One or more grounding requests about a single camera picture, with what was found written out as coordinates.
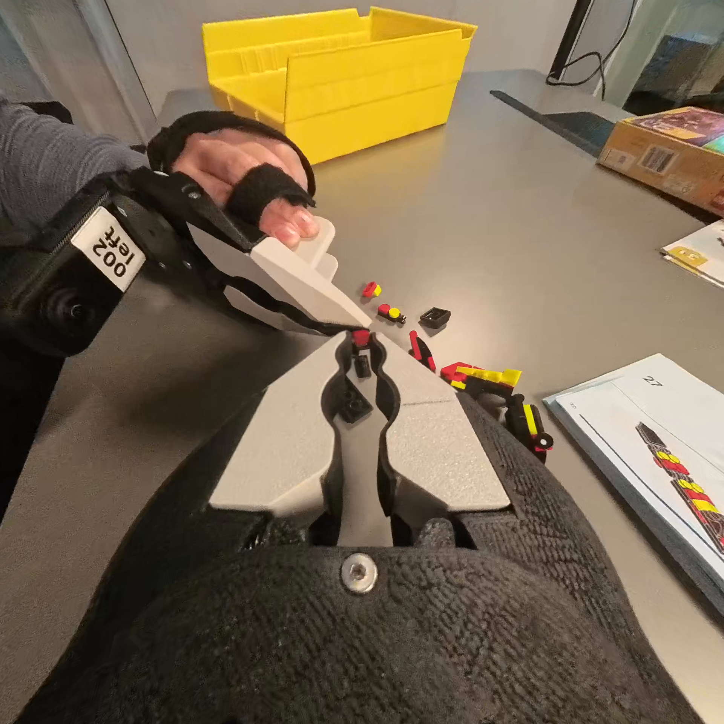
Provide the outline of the yellow plastic bin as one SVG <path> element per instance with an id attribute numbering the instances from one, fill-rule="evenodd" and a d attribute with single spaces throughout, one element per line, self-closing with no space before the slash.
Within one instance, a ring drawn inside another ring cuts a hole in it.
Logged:
<path id="1" fill-rule="evenodd" d="M 371 7 L 204 23 L 213 100 L 312 164 L 446 124 L 477 26 Z"/>

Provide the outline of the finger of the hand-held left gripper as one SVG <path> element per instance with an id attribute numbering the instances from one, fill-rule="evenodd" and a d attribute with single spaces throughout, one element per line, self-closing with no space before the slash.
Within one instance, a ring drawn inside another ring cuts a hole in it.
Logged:
<path id="1" fill-rule="evenodd" d="M 238 276 L 255 282 L 278 300 L 295 304 L 313 319 L 360 324 L 367 330 L 371 319 L 333 283 L 338 262 L 327 250 L 335 228 L 326 219 L 316 217 L 316 221 L 320 223 L 317 236 L 294 250 L 244 223 L 235 228 L 239 232 L 236 241 L 222 240 L 220 232 L 192 224 L 188 227 L 196 248 L 212 266 L 213 284 L 230 307 L 224 296 L 225 279 Z"/>
<path id="2" fill-rule="evenodd" d="M 333 337 L 344 331 L 362 331 L 360 324 L 319 321 L 295 304 L 273 297 L 255 282 L 238 276 L 225 279 L 224 296 L 231 307 L 279 331 L 295 331 Z"/>

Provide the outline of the person's left hand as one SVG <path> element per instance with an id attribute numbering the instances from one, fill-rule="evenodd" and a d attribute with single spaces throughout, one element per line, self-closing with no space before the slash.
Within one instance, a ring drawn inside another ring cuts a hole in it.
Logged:
<path id="1" fill-rule="evenodd" d="M 308 189 L 308 179 L 297 153 L 279 140 L 252 132 L 224 129 L 192 134 L 171 166 L 193 179 L 218 206 L 225 206 L 234 187 L 258 166 L 272 165 Z M 284 198 L 271 201 L 261 213 L 258 228 L 296 249 L 313 239 L 319 225 L 313 213 Z"/>

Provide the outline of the person's left forearm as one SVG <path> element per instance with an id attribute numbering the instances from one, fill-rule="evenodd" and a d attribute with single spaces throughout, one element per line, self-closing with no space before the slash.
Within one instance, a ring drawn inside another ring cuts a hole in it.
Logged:
<path id="1" fill-rule="evenodd" d="M 148 166 L 145 155 L 113 137 L 89 135 L 2 95 L 2 248 L 28 243 L 96 176 Z"/>

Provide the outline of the open instruction booklet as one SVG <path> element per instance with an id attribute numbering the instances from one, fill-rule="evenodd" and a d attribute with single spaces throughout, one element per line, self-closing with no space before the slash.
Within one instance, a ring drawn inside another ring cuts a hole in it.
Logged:
<path id="1" fill-rule="evenodd" d="M 723 395 L 657 353 L 543 400 L 723 614 Z"/>

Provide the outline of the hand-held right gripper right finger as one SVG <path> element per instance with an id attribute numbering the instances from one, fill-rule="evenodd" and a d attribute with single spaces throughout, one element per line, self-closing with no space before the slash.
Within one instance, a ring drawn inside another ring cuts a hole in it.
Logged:
<path id="1" fill-rule="evenodd" d="M 377 492 L 393 546 L 412 546 L 425 525 L 511 507 L 498 473 L 454 389 L 381 333 L 370 336 L 379 437 Z"/>

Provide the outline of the red yellow black brick assembly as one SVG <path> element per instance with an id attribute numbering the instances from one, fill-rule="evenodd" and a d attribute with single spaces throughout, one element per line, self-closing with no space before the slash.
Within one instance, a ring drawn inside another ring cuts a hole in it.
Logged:
<path id="1" fill-rule="evenodd" d="M 451 387 L 487 405 L 515 439 L 541 463 L 546 462 L 554 439 L 545 430 L 538 407 L 516 392 L 521 371 L 493 371 L 457 362 L 443 367 L 439 374 Z"/>

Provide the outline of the black light stand pole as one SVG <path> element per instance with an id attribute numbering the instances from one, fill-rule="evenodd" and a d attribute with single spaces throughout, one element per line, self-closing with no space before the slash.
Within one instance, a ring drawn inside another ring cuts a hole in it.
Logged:
<path id="1" fill-rule="evenodd" d="M 560 81 L 566 68 L 573 63 L 575 45 L 593 3 L 593 1 L 575 1 L 573 12 L 566 24 L 566 29 L 549 69 L 546 82 L 556 83 Z"/>

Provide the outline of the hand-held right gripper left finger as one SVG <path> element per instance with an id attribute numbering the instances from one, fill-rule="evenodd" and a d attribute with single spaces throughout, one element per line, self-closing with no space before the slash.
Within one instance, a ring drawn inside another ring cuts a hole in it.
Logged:
<path id="1" fill-rule="evenodd" d="M 347 333 L 336 334 L 267 386 L 209 498 L 218 511 L 265 514 L 334 546 L 343 507 L 339 431 Z"/>

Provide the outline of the closed instruction booklet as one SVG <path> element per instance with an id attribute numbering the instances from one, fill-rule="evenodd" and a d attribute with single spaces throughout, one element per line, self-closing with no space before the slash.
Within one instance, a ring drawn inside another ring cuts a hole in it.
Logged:
<path id="1" fill-rule="evenodd" d="M 661 256 L 685 271 L 723 288 L 723 220 L 666 245 Z"/>

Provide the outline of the red toy brick piece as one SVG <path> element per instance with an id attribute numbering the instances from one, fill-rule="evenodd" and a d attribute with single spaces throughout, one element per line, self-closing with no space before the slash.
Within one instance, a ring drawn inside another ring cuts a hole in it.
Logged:
<path id="1" fill-rule="evenodd" d="M 416 330 L 411 330 L 409 332 L 409 339 L 411 346 L 409 352 L 410 355 L 419 363 L 421 363 L 425 368 L 435 373 L 437 371 L 437 366 L 426 341 L 422 337 L 420 337 L 419 333 Z"/>

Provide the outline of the colourful toy set box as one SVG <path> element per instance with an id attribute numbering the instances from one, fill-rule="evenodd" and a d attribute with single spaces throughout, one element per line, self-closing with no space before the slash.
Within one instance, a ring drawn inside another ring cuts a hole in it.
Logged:
<path id="1" fill-rule="evenodd" d="M 723 216 L 723 114 L 697 106 L 618 121 L 597 164 Z"/>

